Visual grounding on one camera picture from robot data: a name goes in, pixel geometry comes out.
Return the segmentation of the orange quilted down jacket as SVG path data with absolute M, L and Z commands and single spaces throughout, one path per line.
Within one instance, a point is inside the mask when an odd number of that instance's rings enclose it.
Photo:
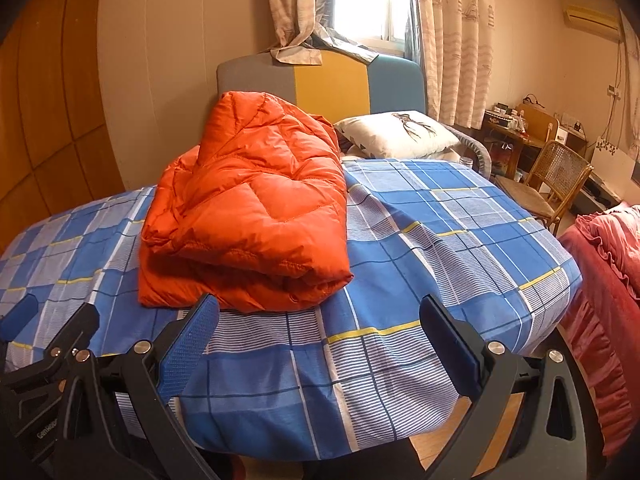
M 266 92 L 229 91 L 201 142 L 157 183 L 140 234 L 138 299 L 295 312 L 352 280 L 334 127 Z

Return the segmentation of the red ruffled bedspread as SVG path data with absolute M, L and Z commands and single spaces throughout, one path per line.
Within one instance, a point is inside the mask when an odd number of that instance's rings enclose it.
M 578 216 L 559 242 L 582 274 L 561 325 L 611 458 L 639 422 L 639 207 Z

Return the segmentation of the wooden wardrobe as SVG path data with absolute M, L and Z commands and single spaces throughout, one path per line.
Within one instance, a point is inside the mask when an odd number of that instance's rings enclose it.
M 99 0 L 25 0 L 1 41 L 1 245 L 120 193 L 98 67 Z

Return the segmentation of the wicker wooden chair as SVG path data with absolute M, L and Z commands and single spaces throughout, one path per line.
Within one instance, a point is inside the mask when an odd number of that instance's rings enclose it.
M 495 184 L 556 235 L 591 173 L 590 162 L 565 144 L 549 141 L 522 182 L 497 176 Z

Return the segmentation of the wooden desk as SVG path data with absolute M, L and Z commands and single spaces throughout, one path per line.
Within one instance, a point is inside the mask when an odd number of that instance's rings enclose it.
M 582 130 L 561 124 L 540 106 L 521 103 L 515 108 L 485 110 L 480 140 L 488 147 L 491 172 L 495 176 L 514 178 L 525 153 L 525 170 L 550 141 L 559 141 L 579 155 L 585 155 L 587 137 Z

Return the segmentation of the white patterned pillow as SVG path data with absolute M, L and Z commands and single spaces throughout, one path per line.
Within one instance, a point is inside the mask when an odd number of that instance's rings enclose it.
M 449 129 L 416 110 L 349 117 L 334 127 L 365 158 L 425 158 L 459 143 Z

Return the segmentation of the grey yellow blue headboard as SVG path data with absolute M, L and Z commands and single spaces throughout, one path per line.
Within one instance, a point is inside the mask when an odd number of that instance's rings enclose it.
M 415 62 L 378 55 L 363 63 L 324 50 L 320 65 L 290 65 L 269 53 L 242 56 L 217 67 L 217 89 L 268 92 L 329 122 L 386 112 L 426 112 L 426 92 Z

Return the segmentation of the pink patterned curtain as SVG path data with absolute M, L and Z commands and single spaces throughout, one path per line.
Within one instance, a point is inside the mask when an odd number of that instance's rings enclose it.
M 335 0 L 268 0 L 277 43 L 271 56 L 319 66 L 334 50 L 370 64 L 376 55 L 331 24 Z M 421 66 L 427 114 L 443 124 L 480 128 L 494 62 L 495 0 L 409 0 L 406 53 Z

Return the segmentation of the wall air conditioner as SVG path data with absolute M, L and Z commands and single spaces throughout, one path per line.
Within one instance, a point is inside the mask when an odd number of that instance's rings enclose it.
M 620 18 L 613 14 L 584 8 L 583 6 L 566 6 L 563 9 L 564 21 L 568 27 L 589 32 L 601 38 L 621 42 Z

